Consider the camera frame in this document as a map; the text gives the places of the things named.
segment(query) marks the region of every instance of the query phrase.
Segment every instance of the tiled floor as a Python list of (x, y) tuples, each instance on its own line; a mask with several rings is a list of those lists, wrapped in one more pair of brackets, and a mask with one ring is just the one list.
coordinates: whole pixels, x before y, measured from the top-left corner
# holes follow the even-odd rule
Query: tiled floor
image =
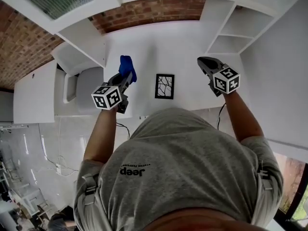
[[(206, 109), (195, 113), (216, 127), (219, 110), (220, 108)], [(0, 149), (5, 157), (13, 155), (13, 161), (25, 181), (40, 188), (45, 199), (61, 209), (72, 204), (77, 172), (71, 169), (79, 169), (96, 118), (57, 117), (55, 123), (39, 126), (33, 124), (29, 128), (14, 129), (11, 134), (4, 132), (1, 134)], [(144, 119), (145, 117), (128, 118), (118, 122), (127, 126), (132, 134)], [(221, 115), (220, 130), (233, 135), (226, 109)], [(117, 127), (115, 148), (127, 139), (127, 135), (125, 128)], [(45, 160), (43, 147), (49, 160), (55, 163), (59, 160), (61, 165), (71, 168), (62, 170), (62, 174), (67, 177), (58, 175), (54, 170), (55, 165)]]

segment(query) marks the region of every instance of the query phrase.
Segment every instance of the person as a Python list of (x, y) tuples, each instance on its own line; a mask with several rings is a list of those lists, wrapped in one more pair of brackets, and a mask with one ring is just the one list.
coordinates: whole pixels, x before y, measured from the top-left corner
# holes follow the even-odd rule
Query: person
[(62, 211), (55, 213), (49, 223), (49, 231), (77, 231), (72, 207), (67, 206)]
[(103, 110), (84, 153), (74, 215), (81, 231), (260, 231), (283, 179), (239, 94), (224, 94), (236, 139), (178, 108), (149, 116), (114, 151), (116, 109)]

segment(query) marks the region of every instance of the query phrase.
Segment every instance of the blue cloth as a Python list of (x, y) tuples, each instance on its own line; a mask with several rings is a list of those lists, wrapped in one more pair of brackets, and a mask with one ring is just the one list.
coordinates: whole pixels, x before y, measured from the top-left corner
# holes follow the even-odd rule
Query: blue cloth
[(119, 73), (123, 76), (123, 77), (127, 77), (130, 72), (133, 74), (133, 77), (131, 79), (131, 83), (136, 82), (137, 81), (137, 75), (133, 66), (133, 61), (131, 60), (130, 56), (121, 56), (120, 57), (120, 68), (119, 68)]

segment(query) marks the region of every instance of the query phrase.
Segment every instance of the black window frame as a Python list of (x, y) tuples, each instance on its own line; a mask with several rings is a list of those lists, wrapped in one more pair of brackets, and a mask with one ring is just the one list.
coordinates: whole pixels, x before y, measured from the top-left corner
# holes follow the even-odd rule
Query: black window frame
[(295, 193), (294, 199), (286, 213), (278, 209), (274, 220), (286, 231), (305, 231), (305, 228), (300, 226), (296, 221), (291, 221), (294, 212), (302, 200), (305, 190), (308, 186), (308, 164), (305, 164), (302, 179)]

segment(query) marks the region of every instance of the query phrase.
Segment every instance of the power strip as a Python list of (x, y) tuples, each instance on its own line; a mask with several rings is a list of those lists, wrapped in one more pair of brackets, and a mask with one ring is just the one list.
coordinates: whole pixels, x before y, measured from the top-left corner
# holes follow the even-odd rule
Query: power strip
[(61, 165), (60, 164), (56, 164), (56, 167), (57, 167), (57, 174), (58, 175), (62, 175), (62, 173), (61, 173)]

